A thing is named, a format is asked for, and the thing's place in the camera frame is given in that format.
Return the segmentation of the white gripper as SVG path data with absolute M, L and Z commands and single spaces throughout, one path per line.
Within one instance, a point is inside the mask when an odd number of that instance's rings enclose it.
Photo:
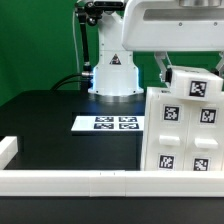
M 122 45 L 155 52 L 162 83 L 170 82 L 167 52 L 222 51 L 216 65 L 224 73 L 224 0 L 129 0 L 124 13 Z

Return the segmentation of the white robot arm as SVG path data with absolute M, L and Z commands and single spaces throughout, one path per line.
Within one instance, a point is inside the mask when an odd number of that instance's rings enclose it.
M 92 94 L 141 94 L 135 52 L 224 51 L 224 0 L 91 0 L 85 9 L 99 30 Z

